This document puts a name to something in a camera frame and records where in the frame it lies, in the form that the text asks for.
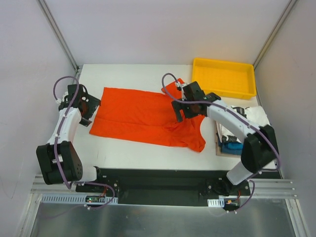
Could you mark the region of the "orange t-shirt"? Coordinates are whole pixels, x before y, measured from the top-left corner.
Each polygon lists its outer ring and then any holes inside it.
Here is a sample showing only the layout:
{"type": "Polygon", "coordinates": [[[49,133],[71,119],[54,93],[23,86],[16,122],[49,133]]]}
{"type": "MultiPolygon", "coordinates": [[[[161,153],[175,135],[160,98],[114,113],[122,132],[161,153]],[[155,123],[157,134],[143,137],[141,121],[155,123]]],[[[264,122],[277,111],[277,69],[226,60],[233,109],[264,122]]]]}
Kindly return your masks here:
{"type": "Polygon", "coordinates": [[[206,144],[200,131],[204,117],[184,118],[178,122],[166,91],[177,99],[181,97],[174,82],[160,93],[105,87],[89,133],[202,152],[206,144]]]}

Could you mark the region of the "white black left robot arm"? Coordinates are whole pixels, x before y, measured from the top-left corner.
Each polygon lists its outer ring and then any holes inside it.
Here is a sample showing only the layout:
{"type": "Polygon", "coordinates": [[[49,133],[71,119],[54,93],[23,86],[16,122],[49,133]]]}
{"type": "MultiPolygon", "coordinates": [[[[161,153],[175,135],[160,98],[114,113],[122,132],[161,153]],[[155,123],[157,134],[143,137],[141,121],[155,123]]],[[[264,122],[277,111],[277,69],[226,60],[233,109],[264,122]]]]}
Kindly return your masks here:
{"type": "Polygon", "coordinates": [[[84,85],[68,85],[68,94],[58,107],[59,120],[46,144],[36,149],[44,182],[48,185],[64,182],[57,160],[68,182],[79,181],[83,167],[73,146],[78,125],[88,127],[101,100],[90,95],[84,85]]]}

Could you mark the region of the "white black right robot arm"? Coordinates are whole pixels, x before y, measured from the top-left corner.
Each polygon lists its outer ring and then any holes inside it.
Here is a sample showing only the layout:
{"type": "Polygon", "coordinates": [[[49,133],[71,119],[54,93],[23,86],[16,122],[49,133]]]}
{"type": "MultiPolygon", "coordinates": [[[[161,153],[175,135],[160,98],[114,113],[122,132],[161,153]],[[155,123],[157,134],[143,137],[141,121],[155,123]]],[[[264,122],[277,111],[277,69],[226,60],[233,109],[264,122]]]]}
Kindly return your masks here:
{"type": "Polygon", "coordinates": [[[273,160],[279,161],[274,129],[260,126],[227,105],[215,93],[205,94],[197,82],[180,83],[175,86],[181,92],[180,99],[172,101],[177,120],[203,115],[222,124],[243,144],[240,162],[226,174],[222,189],[228,195],[240,189],[240,183],[260,172],[273,160]]]}

